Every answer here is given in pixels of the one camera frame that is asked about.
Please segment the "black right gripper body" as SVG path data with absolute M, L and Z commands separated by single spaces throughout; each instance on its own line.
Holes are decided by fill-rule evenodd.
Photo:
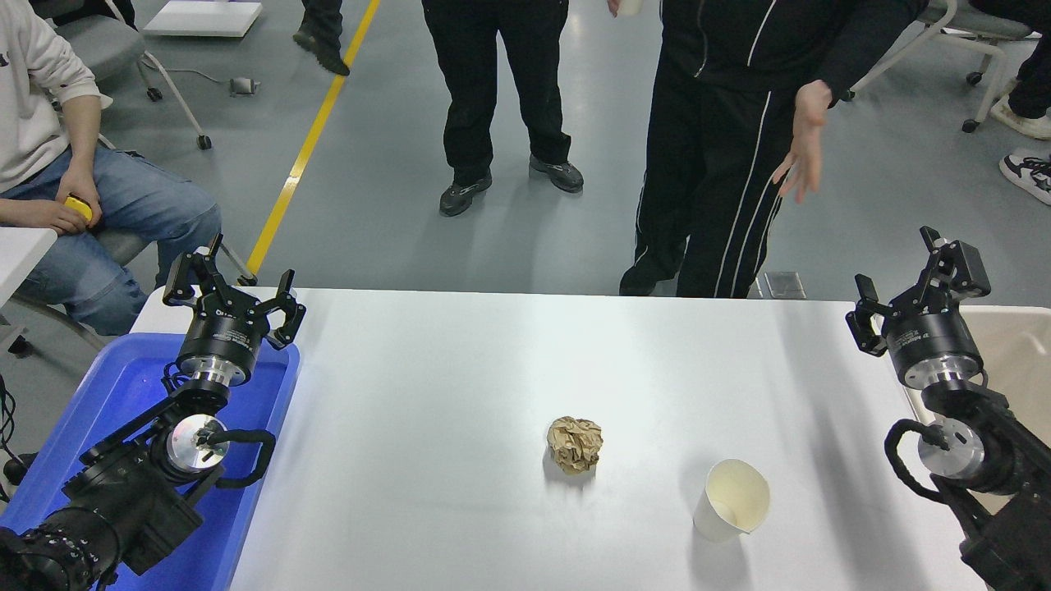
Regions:
M 937 367 L 973 378 L 984 369 L 959 302 L 891 310 L 883 315 L 883 339 L 898 378 L 931 378 Z

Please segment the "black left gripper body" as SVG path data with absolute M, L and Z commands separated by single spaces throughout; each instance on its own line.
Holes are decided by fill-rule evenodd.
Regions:
M 195 300 L 194 318 L 181 344 L 177 367 L 195 373 L 200 362 L 215 358 L 236 368 L 238 373 L 255 369 L 260 342 L 268 331 L 265 318 L 255 308 L 259 300 L 234 303 L 226 311 L 217 300 Z

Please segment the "person's left hand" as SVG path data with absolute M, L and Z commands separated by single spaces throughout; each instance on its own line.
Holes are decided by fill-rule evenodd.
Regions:
M 71 163 L 65 174 L 61 176 L 59 185 L 57 185 L 57 193 L 55 200 L 60 203 L 67 205 L 67 200 L 69 197 L 78 199 L 82 206 L 75 206 L 79 212 L 85 213 L 89 219 L 89 228 L 94 229 L 95 225 L 98 225 L 103 218 L 101 205 L 100 205 L 100 195 L 98 193 L 97 187 L 95 187 L 92 169 L 90 166 Z
M 810 192 L 819 191 L 823 169 L 822 133 L 833 94 L 822 80 L 801 86 L 796 93 L 791 148 L 772 174 L 778 195 L 801 204 Z

